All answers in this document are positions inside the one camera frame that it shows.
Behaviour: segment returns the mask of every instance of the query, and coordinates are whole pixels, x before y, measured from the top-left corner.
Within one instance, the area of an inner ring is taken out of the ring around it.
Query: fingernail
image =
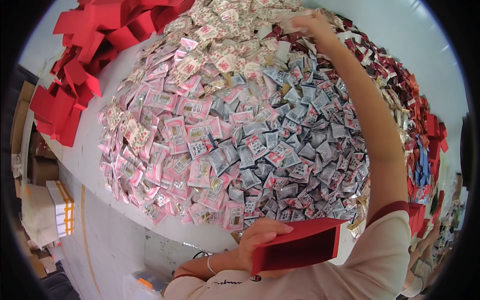
[[[276,232],[268,232],[268,233],[265,233],[264,237],[266,239],[273,239],[274,237],[276,237]]]
[[[291,232],[293,231],[293,227],[292,227],[292,226],[288,226],[287,224],[285,224],[284,227],[285,227],[285,231],[286,231],[287,233],[291,233]]]

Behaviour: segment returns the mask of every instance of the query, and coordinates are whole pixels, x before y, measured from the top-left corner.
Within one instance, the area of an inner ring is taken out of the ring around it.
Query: white shirt
[[[401,292],[410,243],[408,213],[391,212],[371,223],[343,265],[329,262],[299,268],[281,278],[251,277],[225,270],[207,282],[174,279],[164,298],[181,300],[388,299]]]

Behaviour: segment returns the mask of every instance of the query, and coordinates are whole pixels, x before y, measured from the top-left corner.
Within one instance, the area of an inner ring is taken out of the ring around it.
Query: table
[[[102,150],[98,148],[102,127],[97,121],[97,113],[112,99],[117,84],[131,72],[132,65],[137,61],[135,53],[144,46],[150,45],[157,38],[153,35],[150,39],[122,51],[102,70],[98,80],[103,96],[96,96],[90,100],[88,108],[82,112],[72,148],[62,146],[56,140],[51,140],[48,135],[43,134],[42,136],[68,171],[100,200],[111,205],[132,221],[171,240],[187,243],[209,252],[235,249],[238,245],[233,237],[219,226],[183,225],[179,216],[167,216],[160,224],[154,225],[141,210],[132,204],[118,203],[112,193],[105,189],[103,172],[98,167],[102,156]],[[47,75],[39,80],[39,84],[48,87],[52,81],[53,77]],[[341,225],[338,257],[332,262],[342,264],[350,254],[353,245],[352,236],[347,230],[347,223],[344,223]]]

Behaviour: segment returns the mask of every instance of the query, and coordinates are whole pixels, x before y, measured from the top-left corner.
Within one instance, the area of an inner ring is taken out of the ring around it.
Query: pile of wrapped candy
[[[292,28],[299,0],[197,0],[138,52],[98,113],[100,168],[117,201],[157,224],[228,231],[282,222],[364,218],[368,166],[355,107],[329,58]],[[403,140],[401,64],[350,20],[321,9],[376,80]]]

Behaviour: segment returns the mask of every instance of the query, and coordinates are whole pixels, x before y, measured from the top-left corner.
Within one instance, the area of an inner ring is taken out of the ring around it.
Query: person in background
[[[320,13],[295,17],[316,48],[327,55],[355,105],[370,157],[371,195],[367,226],[343,265],[330,262],[260,272],[251,277],[256,244],[294,229],[260,218],[243,233],[237,249],[183,263],[164,293],[181,299],[395,299],[409,261],[407,173],[397,125],[373,80],[339,42]]]
[[[437,219],[427,237],[419,241],[415,250],[410,253],[407,277],[401,293],[405,297],[419,295],[432,282],[430,277],[433,272],[432,245],[440,235],[440,225]]]

